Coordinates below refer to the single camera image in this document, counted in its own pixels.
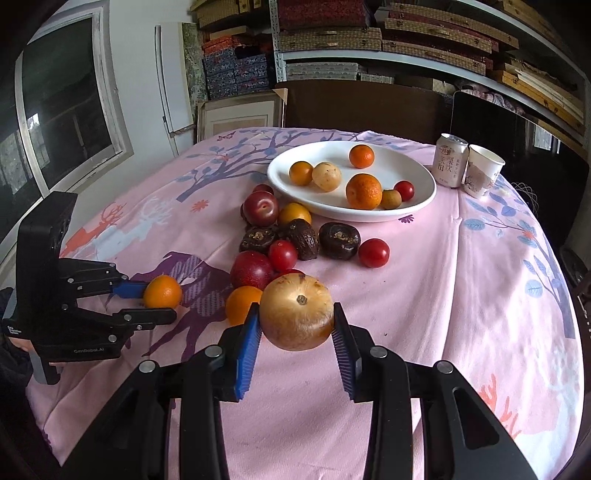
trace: round fruit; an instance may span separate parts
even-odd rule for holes
[[[168,275],[156,277],[144,291],[144,305],[148,309],[175,309],[182,299],[181,285]]]
[[[296,218],[301,218],[312,225],[312,215],[310,214],[310,211],[303,205],[295,202],[288,203],[279,212],[277,223],[279,223],[279,225],[287,225]]]
[[[398,190],[384,190],[382,192],[382,203],[380,205],[384,210],[394,210],[400,207],[402,196]]]
[[[403,202],[407,202],[414,197],[414,185],[409,181],[399,181],[396,185],[394,185],[394,190],[398,190],[400,192]]]
[[[283,272],[279,272],[277,275],[275,275],[275,278],[273,278],[273,280],[277,280],[279,277],[282,277],[283,275],[287,275],[290,273],[297,273],[297,274],[304,274],[304,272],[302,272],[301,270],[298,270],[296,268],[290,268],[289,270],[284,270]]]
[[[226,300],[226,317],[230,325],[241,325],[246,320],[252,303],[260,303],[262,290],[245,285],[238,287]]]
[[[359,260],[369,268],[383,267],[390,258],[390,247],[379,238],[370,238],[359,247]]]
[[[342,179],[339,168],[327,161],[319,163],[312,171],[312,180],[325,192],[336,190]]]
[[[230,270],[230,282],[234,288],[250,285],[263,290],[273,276],[271,261],[265,255],[251,250],[239,253]]]
[[[290,180],[294,185],[305,187],[312,182],[314,167],[306,161],[297,161],[290,168]]]
[[[277,221],[279,204],[269,192],[254,192],[244,200],[243,211],[251,225],[271,226]]]
[[[370,167],[374,160],[374,151],[367,145],[355,145],[349,152],[349,161],[355,168]]]
[[[279,272],[296,266],[297,250],[289,240],[278,240],[271,244],[268,255],[271,265]]]
[[[345,188],[347,201],[357,210],[373,210],[382,202],[382,186],[369,173],[358,173]]]
[[[273,188],[269,187],[269,185],[265,185],[264,183],[260,183],[259,185],[254,187],[252,189],[252,192],[269,192],[271,195],[275,195],[275,191],[273,191]]]
[[[335,319],[328,289],[304,274],[290,273],[269,284],[259,308],[261,329],[283,350],[315,348],[330,336]]]

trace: blue leaf pattern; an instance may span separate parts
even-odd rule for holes
[[[534,266],[531,264],[531,262],[530,262],[530,261],[528,261],[528,260],[523,260],[523,264],[525,265],[525,267],[526,267],[526,268],[527,268],[527,269],[528,269],[528,270],[529,270],[531,273],[533,273],[533,274],[535,275],[535,268],[534,268]]]
[[[548,276],[548,272],[546,271],[546,266],[541,262],[541,260],[534,256],[535,264],[538,265],[540,271],[544,274],[544,276]]]
[[[537,280],[528,280],[525,284],[525,293],[530,297],[539,299],[542,296],[542,284]]]
[[[469,228],[470,230],[474,230],[474,231],[484,230],[484,228],[486,226],[483,221],[476,220],[475,218],[469,218],[468,220],[464,220],[462,223],[467,228]]]
[[[498,195],[494,194],[494,193],[489,193],[488,195],[490,195],[490,197],[497,203],[500,203],[501,205],[505,205],[507,206],[507,202],[505,201],[505,199],[503,197],[499,197]]]
[[[520,220],[519,221],[519,226],[524,229],[527,230],[528,232],[531,232],[534,234],[535,236],[535,228],[532,227],[529,223],[527,223],[525,220]]]
[[[527,238],[524,235],[520,235],[517,237],[517,240],[519,240],[522,244],[526,244],[528,247],[531,248],[538,248],[538,246],[535,244],[534,241],[530,240],[529,238]]]
[[[501,215],[505,216],[505,217],[514,217],[515,214],[517,213],[517,210],[515,210],[512,207],[503,207],[503,209],[501,210]]]
[[[479,212],[488,213],[488,210],[486,210],[482,205],[479,205],[478,203],[476,203],[474,200],[467,200],[467,202],[468,202],[468,204],[472,205],[472,207],[474,207]]]

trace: white plate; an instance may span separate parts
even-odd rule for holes
[[[349,151],[361,142],[316,142],[294,147],[278,155],[267,170],[273,188],[295,201],[305,205],[311,212],[345,222],[386,222],[408,215],[426,207],[433,198],[437,187],[431,173],[410,157],[389,148],[370,145],[375,153],[375,161],[368,168],[354,168],[349,162]],[[306,187],[293,185],[289,172],[291,166],[300,160],[318,165],[329,161],[337,165],[343,181],[333,192],[323,192],[313,183]],[[408,180],[414,185],[414,197],[403,202],[395,210],[356,210],[349,207],[345,187],[353,175],[369,173],[376,177],[385,190],[394,188],[400,180]]]

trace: table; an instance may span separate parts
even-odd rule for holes
[[[67,242],[62,255],[116,262],[132,279],[172,275],[184,297],[180,320],[136,333],[119,359],[69,364],[54,386],[31,381],[28,398],[60,462],[140,361],[168,365],[217,342],[228,326],[224,301],[244,233],[241,203],[265,181],[266,165],[278,153],[331,140],[384,145],[425,165],[433,162],[433,145],[373,132],[231,131],[130,186]],[[315,216],[314,227],[325,221]],[[582,352],[563,275],[527,205],[500,177],[482,200],[439,187],[435,200],[414,215],[355,226],[362,239],[389,243],[386,267],[318,258],[296,268],[327,285],[351,324],[367,328],[377,344],[419,364],[452,361],[538,477],[554,478],[579,430]],[[112,313],[130,302],[103,296],[83,306]],[[263,340],[246,398],[222,405],[230,476],[360,479],[370,417],[370,404],[354,405],[343,391],[330,340],[307,352],[281,351]],[[423,447],[416,403],[413,426],[419,479]]]

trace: window frame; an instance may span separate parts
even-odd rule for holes
[[[26,217],[45,197],[53,191],[79,191],[80,184],[91,176],[98,167],[114,166],[120,161],[133,155],[131,141],[125,127],[123,111],[119,101],[119,95],[115,83],[115,71],[113,68],[111,42],[109,39],[109,0],[100,0],[88,4],[79,5],[64,11],[58,11],[35,33],[28,44],[51,33],[59,28],[86,18],[92,19],[92,46],[93,62],[95,67],[96,85],[99,92],[99,100],[103,109],[103,115],[107,125],[111,145],[90,157],[82,165],[79,165],[52,188],[48,188],[37,156],[33,149],[31,135],[27,128],[27,118],[22,94],[22,55],[15,63],[14,94],[17,109],[19,134],[24,147],[25,156],[33,177],[41,192],[39,198],[12,227],[6,237],[0,240],[0,264],[14,253],[17,243],[18,228],[21,220]]]

